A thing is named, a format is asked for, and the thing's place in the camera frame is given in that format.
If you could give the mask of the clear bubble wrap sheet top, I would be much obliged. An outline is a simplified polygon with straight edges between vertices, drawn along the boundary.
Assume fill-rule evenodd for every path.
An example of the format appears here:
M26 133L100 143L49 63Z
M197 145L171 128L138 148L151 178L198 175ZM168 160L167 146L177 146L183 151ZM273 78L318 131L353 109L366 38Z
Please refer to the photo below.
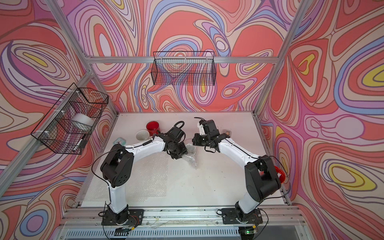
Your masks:
M193 145L192 139L186 139L184 143L187 148L187 153L182 156L182 159L185 160L191 168L197 169L197 147Z

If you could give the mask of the clear bubble wrap sheet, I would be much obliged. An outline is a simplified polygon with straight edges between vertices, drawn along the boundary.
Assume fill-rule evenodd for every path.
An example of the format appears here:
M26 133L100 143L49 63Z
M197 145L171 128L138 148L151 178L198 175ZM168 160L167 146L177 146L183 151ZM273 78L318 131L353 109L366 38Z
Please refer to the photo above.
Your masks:
M185 160L191 168L197 169L197 147L193 145L192 139L186 139L184 143L187 148L187 153L182 156L182 159Z
M131 176L125 184L126 199L130 205L167 195L169 159L169 155L161 152L133 164ZM108 185L100 180L100 170L96 170L96 174L97 176L90 175L79 192L78 199L81 203L98 205L109 201Z

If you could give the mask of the red ceramic mug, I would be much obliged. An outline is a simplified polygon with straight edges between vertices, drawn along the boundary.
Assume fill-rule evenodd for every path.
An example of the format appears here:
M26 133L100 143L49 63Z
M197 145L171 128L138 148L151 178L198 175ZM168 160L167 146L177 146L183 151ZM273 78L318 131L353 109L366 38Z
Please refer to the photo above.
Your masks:
M159 134L160 131L160 124L157 121L151 121L147 123L146 129L149 132L150 136Z

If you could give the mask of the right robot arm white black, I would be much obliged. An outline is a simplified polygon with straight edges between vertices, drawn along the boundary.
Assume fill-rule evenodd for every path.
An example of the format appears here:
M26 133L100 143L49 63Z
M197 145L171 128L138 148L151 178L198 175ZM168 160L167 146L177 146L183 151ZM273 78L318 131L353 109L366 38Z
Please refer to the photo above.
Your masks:
M197 119L199 132L193 137L193 145L203 147L206 152L221 153L244 168L247 193L235 204L237 218L242 220L278 191L287 175L275 166L270 156L253 154L228 134L220 133L213 120Z

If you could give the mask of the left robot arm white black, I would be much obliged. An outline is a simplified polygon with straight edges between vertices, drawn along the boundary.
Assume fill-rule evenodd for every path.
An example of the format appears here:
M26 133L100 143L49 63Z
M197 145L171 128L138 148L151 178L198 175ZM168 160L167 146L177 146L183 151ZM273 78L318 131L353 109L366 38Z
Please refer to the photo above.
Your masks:
M161 152L176 160L188 153L184 143L186 134L182 130L184 125L185 122L179 121L168 132L157 133L150 140L132 146L115 144L108 152L100 170L108 184L109 209L114 214L128 210L124 185L131 176L134 162Z

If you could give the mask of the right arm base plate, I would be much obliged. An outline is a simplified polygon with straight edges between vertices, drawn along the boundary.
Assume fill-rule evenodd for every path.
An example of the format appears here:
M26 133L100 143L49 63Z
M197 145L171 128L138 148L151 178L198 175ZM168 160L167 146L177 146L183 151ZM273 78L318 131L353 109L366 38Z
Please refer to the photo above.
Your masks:
M254 209L251 212L244 214L240 209L236 208L223 208L218 209L216 214L222 217L223 224L252 224L258 226L263 223L261 211Z

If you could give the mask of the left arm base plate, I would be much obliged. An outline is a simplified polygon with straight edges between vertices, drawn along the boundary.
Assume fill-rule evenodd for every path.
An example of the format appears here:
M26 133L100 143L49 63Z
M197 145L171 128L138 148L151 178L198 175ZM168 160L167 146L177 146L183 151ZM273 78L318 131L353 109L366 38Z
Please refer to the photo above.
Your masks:
M103 212L99 212L98 215L102 218L103 226L137 227L143 222L144 210L123 210L119 214L116 214L112 210L107 209Z

